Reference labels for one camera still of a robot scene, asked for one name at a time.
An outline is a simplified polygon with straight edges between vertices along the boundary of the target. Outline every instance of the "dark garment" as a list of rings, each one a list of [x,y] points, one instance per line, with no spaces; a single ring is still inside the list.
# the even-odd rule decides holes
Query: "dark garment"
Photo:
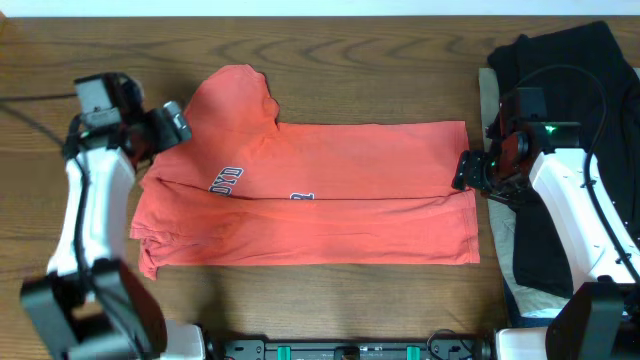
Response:
[[[488,58],[497,73],[500,94],[527,74],[553,64],[569,64],[593,73],[604,85],[607,126],[595,149],[605,189],[631,238],[640,236],[640,83],[624,60],[609,27],[596,22],[554,34],[520,35]],[[522,86],[542,87],[549,121],[582,124],[580,145],[588,150],[602,115],[593,81],[569,69],[542,73]],[[516,282],[554,295],[573,293],[566,255],[544,206],[516,210],[513,271]]]

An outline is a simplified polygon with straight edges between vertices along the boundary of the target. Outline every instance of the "green tape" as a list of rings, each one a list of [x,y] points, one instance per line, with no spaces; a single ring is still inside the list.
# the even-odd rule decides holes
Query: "green tape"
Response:
[[[417,346],[407,346],[407,360],[420,360],[420,348]]]
[[[291,348],[288,346],[279,346],[278,360],[291,360]]]

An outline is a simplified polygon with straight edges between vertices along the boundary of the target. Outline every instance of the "folded shirt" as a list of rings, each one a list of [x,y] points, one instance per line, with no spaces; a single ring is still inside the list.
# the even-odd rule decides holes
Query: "folded shirt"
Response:
[[[157,156],[131,236],[163,265],[479,262],[475,197],[451,188],[465,124],[279,123],[264,76],[226,66]]]

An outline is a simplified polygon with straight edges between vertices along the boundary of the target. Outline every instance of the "wood grain surface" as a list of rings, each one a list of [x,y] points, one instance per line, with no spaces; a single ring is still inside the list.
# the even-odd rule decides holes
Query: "wood grain surface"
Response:
[[[8,19],[0,34],[0,97],[68,93],[73,79],[124,71],[147,107],[183,104],[226,64],[264,72],[296,123],[415,123],[462,119],[482,147],[478,68],[520,33],[581,17]],[[609,24],[640,66],[640,20]],[[58,136],[75,99],[4,105]],[[67,184],[60,150],[0,113],[0,358],[46,358],[22,311],[22,279],[44,273],[60,235]],[[141,190],[129,200],[133,214]],[[481,263],[467,266],[167,267],[143,280],[167,317],[219,334],[292,338],[426,338],[434,330],[506,325],[487,205],[478,198]],[[137,267],[138,247],[127,242]]]

